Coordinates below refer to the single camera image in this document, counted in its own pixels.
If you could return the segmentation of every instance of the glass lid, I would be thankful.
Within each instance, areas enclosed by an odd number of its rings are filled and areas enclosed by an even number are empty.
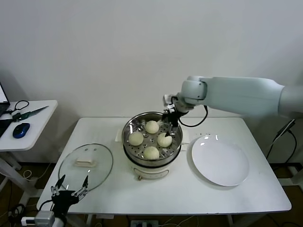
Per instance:
[[[86,144],[71,152],[61,163],[59,179],[65,175],[62,186],[66,190],[78,190],[88,177],[88,190],[101,185],[113,167],[111,151],[101,144]]]

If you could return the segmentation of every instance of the laptop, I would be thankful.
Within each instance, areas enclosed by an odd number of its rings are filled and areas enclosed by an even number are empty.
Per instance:
[[[3,90],[2,84],[0,83],[0,116],[9,108],[9,100]]]

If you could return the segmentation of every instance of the white wall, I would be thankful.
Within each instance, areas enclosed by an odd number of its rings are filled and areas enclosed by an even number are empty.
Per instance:
[[[161,111],[162,95],[189,75],[303,83],[302,8],[301,0],[2,0],[0,79],[12,100],[59,101],[45,137],[60,147],[79,117]],[[249,122],[256,137],[266,131]],[[272,140],[277,122],[258,142]]]

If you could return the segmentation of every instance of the white plate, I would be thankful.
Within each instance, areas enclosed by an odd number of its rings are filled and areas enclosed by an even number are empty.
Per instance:
[[[223,186],[239,185],[247,178],[250,169],[241,148],[218,135],[197,139],[192,148],[192,158],[204,177]]]

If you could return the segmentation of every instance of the white robotic arm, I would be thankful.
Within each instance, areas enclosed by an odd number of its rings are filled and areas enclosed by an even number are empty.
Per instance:
[[[264,78],[188,77],[176,96],[165,95],[165,114],[173,126],[196,105],[242,115],[303,113],[303,86],[283,86]]]

